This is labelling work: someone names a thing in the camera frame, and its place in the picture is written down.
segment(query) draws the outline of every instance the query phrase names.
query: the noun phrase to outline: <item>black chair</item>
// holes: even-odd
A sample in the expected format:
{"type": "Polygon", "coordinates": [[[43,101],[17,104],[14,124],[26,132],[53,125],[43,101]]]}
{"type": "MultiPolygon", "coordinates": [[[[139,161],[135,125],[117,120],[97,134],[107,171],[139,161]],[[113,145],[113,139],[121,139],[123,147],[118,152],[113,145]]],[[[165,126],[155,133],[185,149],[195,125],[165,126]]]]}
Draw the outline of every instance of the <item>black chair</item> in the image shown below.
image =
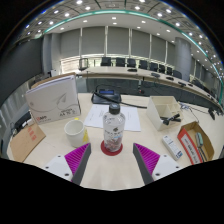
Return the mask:
{"type": "Polygon", "coordinates": [[[173,74],[173,69],[171,67],[166,68],[166,74],[167,75],[172,75],[173,74]]]}
{"type": "Polygon", "coordinates": [[[133,58],[128,58],[128,64],[127,64],[127,67],[135,68],[135,67],[136,67],[135,59],[133,59],[133,58]]]}
{"type": "Polygon", "coordinates": [[[197,79],[192,80],[191,83],[204,90],[204,86],[197,79]]]}
{"type": "Polygon", "coordinates": [[[165,66],[159,65],[159,72],[165,74],[165,66]]]}
{"type": "Polygon", "coordinates": [[[140,60],[138,68],[148,70],[148,62],[145,60],[140,60]]]}
{"type": "Polygon", "coordinates": [[[89,67],[88,58],[80,58],[79,59],[79,71],[83,71],[89,67]]]}
{"type": "Polygon", "coordinates": [[[110,57],[102,57],[100,66],[111,66],[111,58],[110,57]]]}
{"type": "Polygon", "coordinates": [[[116,58],[117,67],[125,67],[125,58],[116,58]]]}
{"type": "Polygon", "coordinates": [[[173,77],[182,79],[182,74],[180,72],[178,72],[177,70],[173,70],[173,77]]]}
{"type": "Polygon", "coordinates": [[[150,71],[157,72],[157,70],[158,70],[158,64],[151,62],[151,63],[150,63],[150,68],[149,68],[149,70],[150,70],[150,71]]]}

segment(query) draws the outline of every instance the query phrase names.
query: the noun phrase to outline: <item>desk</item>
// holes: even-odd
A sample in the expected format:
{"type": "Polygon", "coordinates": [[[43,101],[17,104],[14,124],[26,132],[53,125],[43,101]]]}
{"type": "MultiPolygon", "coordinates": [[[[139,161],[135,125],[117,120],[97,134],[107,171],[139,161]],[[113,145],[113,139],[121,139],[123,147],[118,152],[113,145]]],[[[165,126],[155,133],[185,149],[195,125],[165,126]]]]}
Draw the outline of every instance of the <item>desk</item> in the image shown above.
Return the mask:
{"type": "MultiPolygon", "coordinates": [[[[82,121],[85,120],[92,106],[90,100],[91,96],[90,93],[78,95],[82,109],[82,114],[79,116],[79,119],[82,121]]],[[[124,102],[129,104],[139,106],[147,106],[148,104],[148,97],[122,95],[122,98],[124,102]]],[[[195,105],[192,107],[207,112],[205,108],[195,105]]],[[[213,160],[218,159],[223,147],[224,117],[216,115],[214,121],[209,114],[204,114],[196,110],[194,114],[200,120],[200,126],[211,140],[215,150],[213,160]]],[[[162,137],[164,135],[169,135],[183,152],[183,156],[178,160],[178,164],[182,167],[191,165],[185,150],[177,139],[177,134],[181,125],[196,120],[190,111],[183,111],[184,119],[180,125],[161,132],[158,132],[154,128],[153,124],[146,116],[146,109],[138,108],[138,115],[141,132],[124,131],[122,140],[124,147],[122,152],[117,156],[107,156],[101,151],[100,144],[103,140],[103,129],[87,127],[92,153],[80,184],[82,187],[103,190],[121,190],[144,186],[138,164],[132,153],[133,143],[139,143],[158,154],[169,155],[168,150],[162,143],[162,137]]],[[[46,138],[34,148],[24,163],[42,168],[57,154],[65,155],[74,150],[74,148],[70,146],[64,133],[65,124],[72,119],[73,118],[69,118],[40,125],[42,131],[46,134],[46,138]]],[[[7,154],[11,160],[14,160],[10,145],[8,146],[7,154]]]]}
{"type": "Polygon", "coordinates": [[[160,74],[159,82],[160,84],[167,85],[170,87],[174,87],[176,89],[183,89],[190,93],[196,94],[206,101],[214,104],[216,107],[219,107],[222,111],[222,107],[218,104],[218,101],[212,97],[210,94],[205,92],[204,90],[200,89],[199,87],[193,85],[193,87],[189,86],[189,82],[186,82],[182,79],[174,78],[174,81],[166,79],[166,77],[171,77],[169,75],[165,75],[163,73],[153,72],[144,69],[137,69],[137,72],[129,72],[128,67],[91,67],[79,73],[85,78],[116,78],[116,79],[131,79],[131,80],[144,80],[144,81],[151,81],[154,82],[156,78],[152,76],[152,73],[160,74]],[[182,82],[186,84],[184,88],[180,86],[178,82],[182,82]]]}

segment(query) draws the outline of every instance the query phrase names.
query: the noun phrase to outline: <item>cardboard box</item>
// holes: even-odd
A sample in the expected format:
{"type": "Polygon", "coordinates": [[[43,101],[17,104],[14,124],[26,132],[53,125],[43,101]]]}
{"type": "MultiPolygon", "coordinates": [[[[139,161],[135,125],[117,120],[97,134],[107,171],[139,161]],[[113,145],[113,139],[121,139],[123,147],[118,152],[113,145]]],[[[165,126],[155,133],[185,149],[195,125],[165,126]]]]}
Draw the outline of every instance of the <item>cardboard box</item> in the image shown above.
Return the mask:
{"type": "Polygon", "coordinates": [[[37,86],[39,86],[40,84],[43,84],[43,83],[45,83],[45,82],[49,82],[49,81],[52,81],[52,80],[55,80],[55,79],[60,79],[60,78],[67,77],[67,76],[71,76],[71,75],[76,75],[76,74],[75,74],[75,72],[71,72],[71,73],[68,73],[68,74],[58,75],[58,76],[55,76],[55,77],[50,77],[50,78],[41,80],[41,81],[35,83],[35,84],[31,87],[31,89],[34,89],[34,88],[36,88],[37,86]]]}
{"type": "Polygon", "coordinates": [[[196,133],[200,132],[203,138],[203,146],[201,147],[208,161],[211,161],[214,156],[214,148],[211,144],[209,137],[205,134],[203,129],[197,122],[191,122],[183,125],[179,131],[177,138],[181,142],[184,150],[186,151],[191,164],[202,163],[201,156],[197,149],[196,133]]]}
{"type": "Polygon", "coordinates": [[[161,131],[176,125],[180,125],[180,122],[170,121],[169,125],[163,124],[163,120],[160,117],[173,117],[176,114],[180,114],[181,120],[183,114],[180,110],[180,105],[177,103],[173,96],[151,96],[149,97],[149,103],[146,110],[146,115],[151,120],[156,130],[161,131]]]}
{"type": "Polygon", "coordinates": [[[28,90],[26,101],[37,124],[81,114],[74,75],[53,79],[28,90]]]}
{"type": "Polygon", "coordinates": [[[10,142],[15,161],[23,162],[45,137],[37,124],[22,129],[10,142]]]}

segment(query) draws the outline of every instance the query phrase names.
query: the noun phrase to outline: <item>white table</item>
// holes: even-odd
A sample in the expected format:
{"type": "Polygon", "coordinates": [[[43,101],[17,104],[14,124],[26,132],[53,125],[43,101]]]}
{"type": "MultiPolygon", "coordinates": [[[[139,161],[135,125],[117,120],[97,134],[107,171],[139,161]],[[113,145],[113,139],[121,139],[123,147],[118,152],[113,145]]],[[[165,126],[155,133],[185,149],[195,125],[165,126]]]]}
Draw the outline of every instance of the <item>white table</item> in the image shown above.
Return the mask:
{"type": "Polygon", "coordinates": [[[221,106],[219,105],[218,101],[212,97],[210,94],[205,92],[204,90],[200,89],[199,87],[193,85],[193,87],[189,86],[189,82],[186,82],[182,79],[174,78],[173,81],[166,79],[166,77],[171,77],[169,75],[165,75],[163,73],[153,72],[149,70],[144,69],[137,69],[137,72],[129,72],[129,67],[108,67],[108,66],[98,66],[98,67],[90,67],[82,72],[79,73],[79,75],[82,75],[85,78],[116,78],[116,79],[132,79],[132,80],[142,80],[144,78],[145,81],[155,81],[156,78],[152,76],[152,73],[157,73],[160,75],[159,82],[164,85],[172,86],[178,89],[182,89],[180,84],[178,82],[182,82],[186,84],[186,86],[183,88],[184,90],[194,93],[198,96],[201,96],[205,98],[206,100],[214,103],[216,106],[218,106],[221,110],[221,106]]]}
{"type": "MultiPolygon", "coordinates": [[[[91,94],[82,93],[78,95],[78,98],[82,110],[79,119],[84,121],[92,106],[91,94]]],[[[122,95],[122,99],[126,103],[139,106],[147,106],[148,104],[148,97],[122,95]]],[[[192,105],[192,107],[207,112],[205,108],[195,105],[192,105]]],[[[184,119],[180,125],[160,132],[154,128],[146,116],[146,109],[138,109],[138,114],[141,132],[125,131],[122,141],[124,147],[122,152],[117,156],[107,156],[101,151],[100,144],[103,140],[103,129],[87,127],[92,153],[80,184],[82,187],[120,190],[144,186],[138,164],[132,153],[133,143],[141,144],[158,154],[169,154],[161,140],[167,134],[183,152],[183,156],[178,160],[178,164],[182,167],[191,165],[185,150],[177,139],[181,124],[196,121],[196,118],[190,111],[183,111],[184,119]]],[[[200,126],[211,140],[215,150],[213,160],[218,159],[224,144],[224,116],[216,115],[214,121],[209,114],[204,114],[196,110],[194,110],[194,114],[200,120],[200,126]]],[[[46,138],[34,148],[24,163],[42,168],[57,154],[65,155],[74,150],[64,133],[65,124],[72,119],[69,118],[40,125],[40,128],[46,134],[46,138]]],[[[14,160],[10,145],[8,146],[7,154],[11,160],[14,160]]]]}

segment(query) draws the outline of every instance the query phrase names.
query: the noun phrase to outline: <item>white cup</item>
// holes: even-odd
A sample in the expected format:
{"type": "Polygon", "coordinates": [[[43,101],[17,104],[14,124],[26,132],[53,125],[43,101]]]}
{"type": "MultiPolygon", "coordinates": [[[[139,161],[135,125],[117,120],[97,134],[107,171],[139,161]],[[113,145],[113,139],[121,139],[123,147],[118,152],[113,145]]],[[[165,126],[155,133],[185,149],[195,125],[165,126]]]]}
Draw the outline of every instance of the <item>white cup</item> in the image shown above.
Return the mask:
{"type": "Polygon", "coordinates": [[[77,148],[89,143],[87,130],[80,120],[69,121],[64,127],[67,139],[70,144],[77,148]]]}

